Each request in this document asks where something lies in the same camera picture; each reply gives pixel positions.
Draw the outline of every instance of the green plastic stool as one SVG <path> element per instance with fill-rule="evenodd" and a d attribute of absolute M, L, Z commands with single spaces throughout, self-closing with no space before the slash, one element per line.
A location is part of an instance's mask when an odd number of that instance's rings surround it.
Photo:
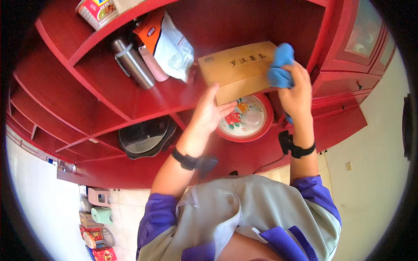
<path fill-rule="evenodd" d="M 113 222 L 110 220 L 111 214 L 112 210 L 107 207 L 92 208 L 92 217 L 97 223 L 113 225 Z"/>

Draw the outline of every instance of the red rose pattern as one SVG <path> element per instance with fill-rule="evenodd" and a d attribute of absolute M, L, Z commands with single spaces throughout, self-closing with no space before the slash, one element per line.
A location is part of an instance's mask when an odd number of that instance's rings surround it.
<path fill-rule="evenodd" d="M 234 123 L 240 123 L 241 115 L 238 112 L 233 111 L 225 117 L 225 121 L 229 125 L 234 125 Z"/>

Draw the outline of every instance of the white wall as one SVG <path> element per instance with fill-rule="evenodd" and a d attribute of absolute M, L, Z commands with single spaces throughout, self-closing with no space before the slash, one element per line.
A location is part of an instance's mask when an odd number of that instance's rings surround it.
<path fill-rule="evenodd" d="M 402 145 L 407 93 L 405 68 L 396 51 L 382 80 L 361 104 L 368 126 L 325 154 L 342 218 L 334 260 L 364 260 L 396 211 L 409 166 Z M 350 172 L 347 162 L 352 165 Z"/>
<path fill-rule="evenodd" d="M 38 239 L 57 261 L 91 260 L 79 231 L 77 184 L 56 178 L 56 167 L 6 138 L 13 185 Z"/>

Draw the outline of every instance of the can label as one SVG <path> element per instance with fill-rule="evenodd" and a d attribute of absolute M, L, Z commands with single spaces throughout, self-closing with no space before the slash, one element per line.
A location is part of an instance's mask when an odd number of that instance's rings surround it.
<path fill-rule="evenodd" d="M 118 15 L 113 0 L 83 0 L 77 12 L 96 30 L 100 30 Z"/>

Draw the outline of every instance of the black cable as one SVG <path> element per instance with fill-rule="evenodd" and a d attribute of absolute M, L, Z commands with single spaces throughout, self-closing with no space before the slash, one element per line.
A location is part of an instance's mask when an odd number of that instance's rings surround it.
<path fill-rule="evenodd" d="M 251 175 L 254 175 L 259 169 L 261 169 L 261 168 L 264 168 L 264 167 L 266 167 L 266 166 L 268 166 L 268 165 L 272 165 L 273 163 L 276 163 L 277 161 L 281 161 L 284 157 L 286 156 L 286 154 L 283 154 L 283 156 L 280 158 L 280 159 L 278 159 L 278 160 L 275 160 L 275 161 L 273 161 L 273 162 L 270 162 L 270 163 L 267 163 L 266 165 L 263 165 L 263 166 L 261 166 L 261 167 L 259 167 L 258 169 L 256 169 Z"/>

